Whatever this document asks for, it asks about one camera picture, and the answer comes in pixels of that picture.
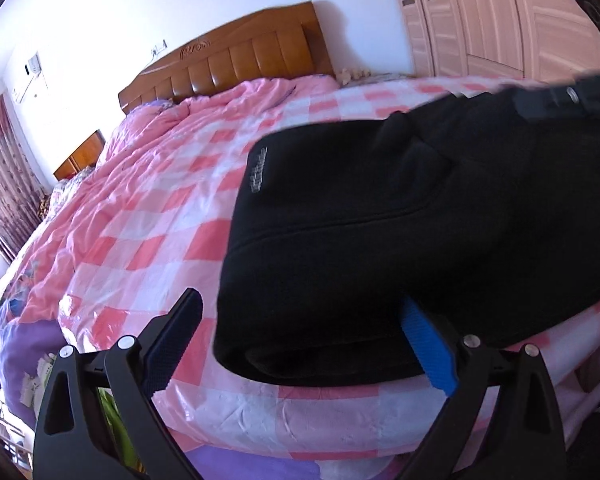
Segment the black pants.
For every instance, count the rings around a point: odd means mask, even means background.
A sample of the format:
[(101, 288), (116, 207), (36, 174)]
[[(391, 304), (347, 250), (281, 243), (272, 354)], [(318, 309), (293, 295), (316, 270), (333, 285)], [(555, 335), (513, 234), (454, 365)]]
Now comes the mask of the black pants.
[(508, 88), (253, 145), (215, 359), (266, 384), (419, 373), (408, 302), (505, 348), (600, 301), (600, 116), (527, 120)]

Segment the light wooden wardrobe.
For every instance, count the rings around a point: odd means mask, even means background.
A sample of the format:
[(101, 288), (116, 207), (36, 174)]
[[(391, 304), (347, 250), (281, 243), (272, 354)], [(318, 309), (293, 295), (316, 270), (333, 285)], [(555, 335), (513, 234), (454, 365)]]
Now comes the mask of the light wooden wardrobe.
[(567, 81), (600, 69), (600, 20), (577, 0), (399, 0), (413, 73)]

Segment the purple floral bedding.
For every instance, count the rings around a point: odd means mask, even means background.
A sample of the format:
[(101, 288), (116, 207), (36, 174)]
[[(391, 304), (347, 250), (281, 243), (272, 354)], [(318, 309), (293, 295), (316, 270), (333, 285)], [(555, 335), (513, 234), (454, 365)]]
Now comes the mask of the purple floral bedding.
[(34, 409), (20, 402), (24, 376), (36, 376), (38, 361), (56, 354), (66, 344), (56, 320), (20, 323), (9, 319), (6, 304), (0, 307), (0, 391), (9, 411), (34, 429)]

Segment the pink checkered quilt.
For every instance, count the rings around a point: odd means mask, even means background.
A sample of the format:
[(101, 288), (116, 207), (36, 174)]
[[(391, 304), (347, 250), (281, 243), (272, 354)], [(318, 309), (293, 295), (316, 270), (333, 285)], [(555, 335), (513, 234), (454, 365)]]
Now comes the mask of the pink checkered quilt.
[(138, 334), (186, 287), (213, 294), (251, 145), (336, 110), (335, 79), (258, 79), (129, 114), (5, 292), (0, 358)]

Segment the dark red curtain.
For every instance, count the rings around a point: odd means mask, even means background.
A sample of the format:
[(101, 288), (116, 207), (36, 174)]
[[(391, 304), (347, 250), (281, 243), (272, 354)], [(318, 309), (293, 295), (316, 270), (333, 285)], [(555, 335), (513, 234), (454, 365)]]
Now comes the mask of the dark red curtain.
[(44, 192), (0, 96), (0, 254), (7, 262), (15, 260), (40, 224), (38, 203)]

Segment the brown wooden nightstand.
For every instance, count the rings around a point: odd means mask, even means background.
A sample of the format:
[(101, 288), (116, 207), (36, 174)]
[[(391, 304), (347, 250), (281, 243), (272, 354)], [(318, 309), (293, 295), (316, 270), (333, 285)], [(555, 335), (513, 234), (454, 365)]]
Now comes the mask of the brown wooden nightstand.
[(99, 130), (94, 131), (72, 154), (55, 170), (57, 181), (71, 179), (87, 167), (96, 165), (104, 149), (105, 139)]

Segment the pink checkered bed sheet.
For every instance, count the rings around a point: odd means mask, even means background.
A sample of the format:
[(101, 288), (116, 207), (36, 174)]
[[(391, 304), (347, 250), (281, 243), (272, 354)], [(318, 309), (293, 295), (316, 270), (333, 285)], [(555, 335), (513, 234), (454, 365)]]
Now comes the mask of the pink checkered bed sheet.
[(221, 260), (248, 150), (267, 133), (346, 119), (385, 118), (453, 93), (476, 96), (502, 78), (395, 80), (339, 89), (328, 77), (257, 80), (212, 98), (153, 110), (154, 252), (135, 304), (155, 311), (186, 287), (201, 292), (201, 331), (157, 408), (184, 448), (201, 445), (294, 460), (365, 460), (411, 451), (443, 396), (425, 379), (300, 388), (260, 384), (216, 362)]

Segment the brown wooden headboard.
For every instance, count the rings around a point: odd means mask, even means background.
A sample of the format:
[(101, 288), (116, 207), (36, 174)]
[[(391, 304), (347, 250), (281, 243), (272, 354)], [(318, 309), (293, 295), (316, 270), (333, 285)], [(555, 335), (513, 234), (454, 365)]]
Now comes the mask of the brown wooden headboard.
[(120, 108), (214, 96), (243, 81), (332, 76), (311, 1), (254, 12), (199, 36), (144, 68), (118, 94)]

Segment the white wall air conditioner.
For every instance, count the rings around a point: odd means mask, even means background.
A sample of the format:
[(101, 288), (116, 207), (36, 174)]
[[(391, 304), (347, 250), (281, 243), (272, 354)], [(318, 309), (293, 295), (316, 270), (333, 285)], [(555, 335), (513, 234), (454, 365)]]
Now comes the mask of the white wall air conditioner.
[(17, 104), (35, 99), (46, 88), (45, 74), (38, 52), (12, 62), (12, 97)]

